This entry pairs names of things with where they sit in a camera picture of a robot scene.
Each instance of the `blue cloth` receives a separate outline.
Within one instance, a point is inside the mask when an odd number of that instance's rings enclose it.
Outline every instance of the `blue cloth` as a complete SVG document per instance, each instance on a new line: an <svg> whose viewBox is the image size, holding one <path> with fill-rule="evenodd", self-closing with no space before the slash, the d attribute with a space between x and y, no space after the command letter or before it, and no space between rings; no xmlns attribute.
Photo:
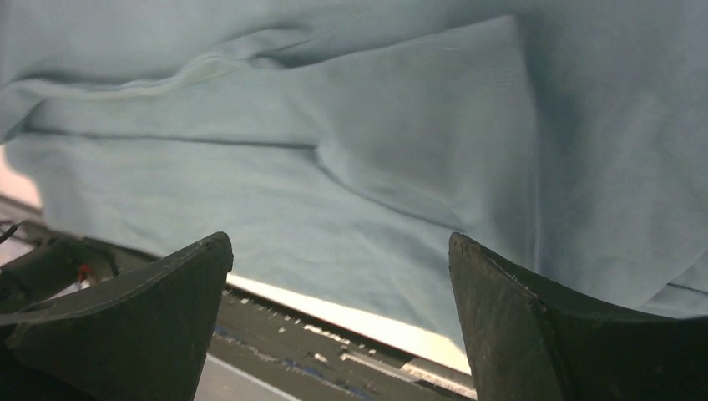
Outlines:
<svg viewBox="0 0 708 401"><path fill-rule="evenodd" d="M9 0L0 141L49 221L461 343L463 231L591 296L708 313L702 0Z"/></svg>

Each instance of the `black cable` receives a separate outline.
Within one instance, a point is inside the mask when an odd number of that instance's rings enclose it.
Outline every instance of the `black cable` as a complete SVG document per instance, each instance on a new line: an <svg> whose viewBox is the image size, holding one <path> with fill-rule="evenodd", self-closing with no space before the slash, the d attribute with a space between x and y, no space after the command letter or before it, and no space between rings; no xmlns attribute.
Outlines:
<svg viewBox="0 0 708 401"><path fill-rule="evenodd" d="M0 234L0 244L12 238L18 228L20 228L19 224L13 223L12 221L0 221L0 226L5 226L7 224L10 224L10 228L7 230L2 230L3 233Z"/></svg>

